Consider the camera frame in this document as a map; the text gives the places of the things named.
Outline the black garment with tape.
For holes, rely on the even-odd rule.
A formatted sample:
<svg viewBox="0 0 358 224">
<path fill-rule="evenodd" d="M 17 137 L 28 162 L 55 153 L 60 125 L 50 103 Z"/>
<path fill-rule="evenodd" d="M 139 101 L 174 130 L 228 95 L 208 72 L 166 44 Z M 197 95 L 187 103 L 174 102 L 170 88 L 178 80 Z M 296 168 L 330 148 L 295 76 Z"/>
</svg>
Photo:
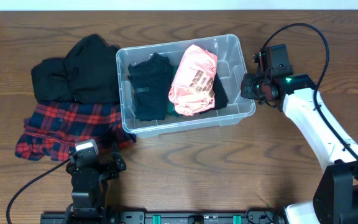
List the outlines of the black garment with tape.
<svg viewBox="0 0 358 224">
<path fill-rule="evenodd" d="M 214 108 L 210 108 L 206 111 L 202 111 L 200 112 L 200 114 L 205 114 L 212 110 L 220 110 L 222 108 L 225 108 L 229 103 L 229 99 L 226 95 L 223 84 L 219 79 L 218 74 L 216 74 L 214 78 L 213 91 L 214 91 L 214 99 L 215 99 Z"/>
</svg>

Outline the pink printed shirt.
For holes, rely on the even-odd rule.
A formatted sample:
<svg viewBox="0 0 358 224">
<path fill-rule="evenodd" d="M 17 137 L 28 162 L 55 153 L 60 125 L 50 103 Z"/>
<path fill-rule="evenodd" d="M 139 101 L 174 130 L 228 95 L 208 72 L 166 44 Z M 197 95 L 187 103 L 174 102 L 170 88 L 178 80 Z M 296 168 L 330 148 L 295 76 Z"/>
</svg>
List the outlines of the pink printed shirt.
<svg viewBox="0 0 358 224">
<path fill-rule="evenodd" d="M 177 113 L 193 116 L 214 108 L 217 62 L 215 54 L 197 45 L 185 50 L 168 94 Z"/>
</svg>

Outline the dark green garment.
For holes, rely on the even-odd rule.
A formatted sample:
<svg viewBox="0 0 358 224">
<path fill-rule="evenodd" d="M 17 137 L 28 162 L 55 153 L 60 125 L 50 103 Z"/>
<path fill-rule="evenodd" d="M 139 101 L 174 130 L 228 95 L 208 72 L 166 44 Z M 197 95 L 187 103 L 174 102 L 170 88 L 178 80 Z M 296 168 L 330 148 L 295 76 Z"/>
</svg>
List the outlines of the dark green garment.
<svg viewBox="0 0 358 224">
<path fill-rule="evenodd" d="M 178 66 L 173 67 L 172 81 L 175 78 L 177 69 L 178 69 Z M 167 114 L 169 114 L 170 116 L 181 117 L 181 114 L 176 112 L 175 106 L 170 100 L 168 100 L 168 103 L 167 103 Z"/>
</svg>

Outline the navy garment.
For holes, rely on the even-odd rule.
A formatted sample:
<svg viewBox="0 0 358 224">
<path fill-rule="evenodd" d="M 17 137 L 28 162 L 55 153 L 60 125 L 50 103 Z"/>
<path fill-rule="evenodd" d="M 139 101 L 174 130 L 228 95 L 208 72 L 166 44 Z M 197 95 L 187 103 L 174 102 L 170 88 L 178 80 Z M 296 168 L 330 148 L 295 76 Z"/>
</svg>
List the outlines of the navy garment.
<svg viewBox="0 0 358 224">
<path fill-rule="evenodd" d="M 164 120 L 173 66 L 168 57 L 154 53 L 148 61 L 128 66 L 134 91 L 135 117 L 141 121 Z"/>
</svg>

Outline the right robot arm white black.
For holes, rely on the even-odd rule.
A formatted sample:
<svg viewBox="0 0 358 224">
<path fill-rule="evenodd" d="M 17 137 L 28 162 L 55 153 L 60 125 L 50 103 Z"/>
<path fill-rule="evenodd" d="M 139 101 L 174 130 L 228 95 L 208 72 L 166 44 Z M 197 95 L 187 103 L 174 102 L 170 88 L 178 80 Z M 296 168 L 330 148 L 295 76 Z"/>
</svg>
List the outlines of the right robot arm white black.
<svg viewBox="0 0 358 224">
<path fill-rule="evenodd" d="M 313 199 L 284 209 L 287 223 L 358 223 L 358 144 L 345 132 L 306 74 L 280 77 L 268 85 L 246 73 L 241 97 L 273 101 L 294 122 L 323 170 Z"/>
</svg>

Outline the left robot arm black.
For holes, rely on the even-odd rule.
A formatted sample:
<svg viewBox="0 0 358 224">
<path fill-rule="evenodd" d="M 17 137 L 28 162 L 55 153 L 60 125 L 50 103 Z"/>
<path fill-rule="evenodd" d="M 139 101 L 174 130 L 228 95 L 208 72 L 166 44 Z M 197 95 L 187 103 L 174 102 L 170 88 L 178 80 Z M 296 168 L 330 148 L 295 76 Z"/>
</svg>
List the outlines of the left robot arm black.
<svg viewBox="0 0 358 224">
<path fill-rule="evenodd" d="M 65 212 L 64 223 L 106 223 L 110 214 L 106 208 L 108 181 L 126 170 L 126 163 L 114 141 L 109 150 L 110 160 L 101 162 L 96 141 L 80 142 L 69 155 L 66 171 L 71 175 L 73 203 Z"/>
</svg>

